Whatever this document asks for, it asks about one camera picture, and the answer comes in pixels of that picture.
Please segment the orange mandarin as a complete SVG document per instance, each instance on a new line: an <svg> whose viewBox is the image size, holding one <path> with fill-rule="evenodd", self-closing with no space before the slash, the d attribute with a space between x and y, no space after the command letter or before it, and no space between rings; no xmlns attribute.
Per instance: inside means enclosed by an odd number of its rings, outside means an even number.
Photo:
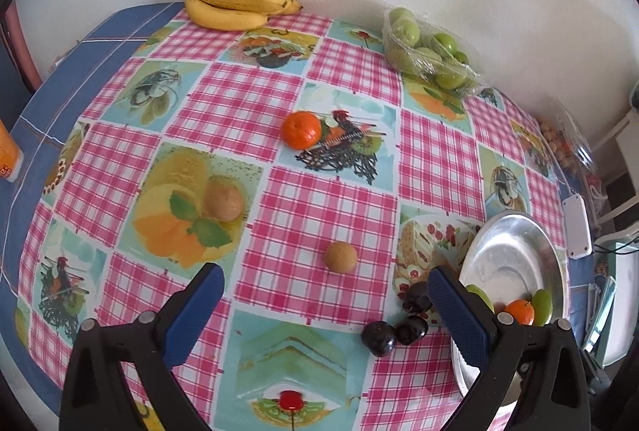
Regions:
<svg viewBox="0 0 639 431"><path fill-rule="evenodd" d="M517 299L506 305L505 311L521 325L532 326L535 321L535 309L531 301Z"/></svg>
<svg viewBox="0 0 639 431"><path fill-rule="evenodd" d="M321 140L321 121L313 113L289 113L280 126L280 139L292 150L310 149Z"/></svg>

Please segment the green mango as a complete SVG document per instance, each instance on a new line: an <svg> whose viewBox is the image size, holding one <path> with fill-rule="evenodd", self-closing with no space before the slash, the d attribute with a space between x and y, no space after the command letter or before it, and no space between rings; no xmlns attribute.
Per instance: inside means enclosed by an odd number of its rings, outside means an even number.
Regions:
<svg viewBox="0 0 639 431"><path fill-rule="evenodd" d="M466 289L467 292L470 292L470 294L477 295L492 312L495 312L493 302L490 301L490 297L487 295L486 292L484 292L482 288L476 286L475 284L468 284L466 286Z"/></svg>
<svg viewBox="0 0 639 431"><path fill-rule="evenodd" d="M550 292L546 289L538 289L531 299L531 304L534 309L534 326L545 326L551 320L552 313L554 313L554 303Z"/></svg>

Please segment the clear pack of green fruits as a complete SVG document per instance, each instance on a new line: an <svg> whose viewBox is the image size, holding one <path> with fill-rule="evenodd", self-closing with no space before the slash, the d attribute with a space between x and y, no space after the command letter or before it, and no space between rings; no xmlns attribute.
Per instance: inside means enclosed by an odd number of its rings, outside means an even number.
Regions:
<svg viewBox="0 0 639 431"><path fill-rule="evenodd" d="M385 10L385 58L393 69L426 80L457 97L490 86L479 52L467 40L405 7Z"/></svg>

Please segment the round silver metal plate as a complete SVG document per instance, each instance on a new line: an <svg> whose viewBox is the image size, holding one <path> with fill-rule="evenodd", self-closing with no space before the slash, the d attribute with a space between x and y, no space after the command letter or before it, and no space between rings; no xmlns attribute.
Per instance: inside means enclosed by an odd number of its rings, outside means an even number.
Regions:
<svg viewBox="0 0 639 431"><path fill-rule="evenodd" d="M499 313L537 290L551 295L551 321L567 318L570 281L566 253L555 248L530 216L514 211L490 219L470 245L458 280L485 292Z"/></svg>

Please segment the white plastic box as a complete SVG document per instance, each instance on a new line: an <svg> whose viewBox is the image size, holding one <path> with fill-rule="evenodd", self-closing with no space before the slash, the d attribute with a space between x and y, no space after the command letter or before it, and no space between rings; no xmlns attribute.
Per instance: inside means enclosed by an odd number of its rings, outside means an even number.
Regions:
<svg viewBox="0 0 639 431"><path fill-rule="evenodd" d="M572 260L592 253L592 240L584 197L575 193L562 201L566 228L566 255Z"/></svg>

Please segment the dark purple plum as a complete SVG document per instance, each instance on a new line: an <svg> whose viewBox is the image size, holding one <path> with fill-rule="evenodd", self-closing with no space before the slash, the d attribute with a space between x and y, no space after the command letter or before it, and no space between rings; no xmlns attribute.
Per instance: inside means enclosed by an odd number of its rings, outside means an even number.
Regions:
<svg viewBox="0 0 639 431"><path fill-rule="evenodd" d="M364 326L361 333L362 344L376 358L384 358L389 355L397 345L394 327L385 322L371 322Z"/></svg>
<svg viewBox="0 0 639 431"><path fill-rule="evenodd" d="M428 329L428 323L421 316L409 314L394 326L395 340L407 347L423 339Z"/></svg>

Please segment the brown round fruit far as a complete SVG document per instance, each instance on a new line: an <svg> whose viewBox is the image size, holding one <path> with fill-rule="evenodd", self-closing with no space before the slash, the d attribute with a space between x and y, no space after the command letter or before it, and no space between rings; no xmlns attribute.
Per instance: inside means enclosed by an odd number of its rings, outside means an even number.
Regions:
<svg viewBox="0 0 639 431"><path fill-rule="evenodd" d="M239 218L244 210L244 198L235 185L218 179L208 181L202 199L205 215L221 222L231 222Z"/></svg>

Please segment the brown round fruit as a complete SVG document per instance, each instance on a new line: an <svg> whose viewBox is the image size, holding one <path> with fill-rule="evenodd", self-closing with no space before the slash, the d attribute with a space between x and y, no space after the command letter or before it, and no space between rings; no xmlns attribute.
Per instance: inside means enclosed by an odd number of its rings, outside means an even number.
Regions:
<svg viewBox="0 0 639 431"><path fill-rule="evenodd" d="M202 199L205 215L221 222L231 222L239 218L244 210L244 198L235 185L218 179L208 181Z"/></svg>
<svg viewBox="0 0 639 431"><path fill-rule="evenodd" d="M359 255L354 246L347 242L333 242L326 248L323 261L330 271L344 274L353 271Z"/></svg>

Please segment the orange lidded cup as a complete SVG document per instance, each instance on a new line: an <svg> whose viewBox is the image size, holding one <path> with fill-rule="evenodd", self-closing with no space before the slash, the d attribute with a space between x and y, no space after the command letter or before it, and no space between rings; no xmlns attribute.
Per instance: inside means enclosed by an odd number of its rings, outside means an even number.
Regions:
<svg viewBox="0 0 639 431"><path fill-rule="evenodd" d="M0 121L0 177L14 182L24 162L24 153Z"/></svg>

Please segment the brown round fruit near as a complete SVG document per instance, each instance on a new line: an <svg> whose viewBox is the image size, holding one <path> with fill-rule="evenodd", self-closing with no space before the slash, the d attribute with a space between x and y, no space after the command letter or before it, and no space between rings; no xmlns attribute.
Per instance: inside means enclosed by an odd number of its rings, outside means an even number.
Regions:
<svg viewBox="0 0 639 431"><path fill-rule="evenodd" d="M326 248L323 261L330 271L344 274L353 271L359 255L354 246L347 242L333 242Z"/></svg>

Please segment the clear box of nuts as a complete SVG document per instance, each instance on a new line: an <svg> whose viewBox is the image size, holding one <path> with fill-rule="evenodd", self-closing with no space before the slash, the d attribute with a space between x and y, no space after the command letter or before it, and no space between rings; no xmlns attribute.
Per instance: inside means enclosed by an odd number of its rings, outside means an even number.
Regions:
<svg viewBox="0 0 639 431"><path fill-rule="evenodd" d="M537 121L547 147L564 177L585 182L597 178L597 166L590 145L562 102L549 97L545 110Z"/></svg>

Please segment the white chair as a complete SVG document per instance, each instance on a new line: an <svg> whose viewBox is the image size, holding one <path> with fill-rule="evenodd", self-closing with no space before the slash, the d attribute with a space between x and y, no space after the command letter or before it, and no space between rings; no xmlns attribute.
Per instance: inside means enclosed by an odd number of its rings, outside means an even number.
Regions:
<svg viewBox="0 0 639 431"><path fill-rule="evenodd" d="M633 186L633 193L629 199L597 217L596 227L601 228L638 204L638 111L631 107L591 148L595 153L604 150L605 155L616 158L616 163L607 173L607 177L614 180L623 173L628 173Z"/></svg>

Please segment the blue table cover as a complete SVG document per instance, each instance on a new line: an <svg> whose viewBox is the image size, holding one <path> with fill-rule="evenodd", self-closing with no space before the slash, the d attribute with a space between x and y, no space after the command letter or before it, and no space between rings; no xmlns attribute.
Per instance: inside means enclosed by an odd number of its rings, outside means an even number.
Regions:
<svg viewBox="0 0 639 431"><path fill-rule="evenodd" d="M61 390L30 358L14 325L18 265L40 199L46 167L70 127L116 71L152 32L182 10L179 2L120 10L80 41L35 92L11 133L24 152L20 175L1 182L1 373L27 421L58 427Z"/></svg>

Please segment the checkered fruit print tablecloth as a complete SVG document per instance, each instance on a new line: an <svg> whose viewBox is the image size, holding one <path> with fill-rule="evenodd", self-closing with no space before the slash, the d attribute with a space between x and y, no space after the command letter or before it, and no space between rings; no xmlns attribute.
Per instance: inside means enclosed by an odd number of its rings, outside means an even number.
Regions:
<svg viewBox="0 0 639 431"><path fill-rule="evenodd" d="M321 121L296 151L292 112ZM181 10L70 127L46 167L18 265L14 325L61 390L80 324L128 323L213 262L222 299L175 377L217 430L436 430L460 394L446 331L385 359L359 339L396 321L434 263L458 268L483 223L530 213L566 248L534 119L506 95L457 99L390 69L377 33L312 14L251 32ZM244 213L202 211L209 180ZM329 244L359 259L325 266Z"/></svg>

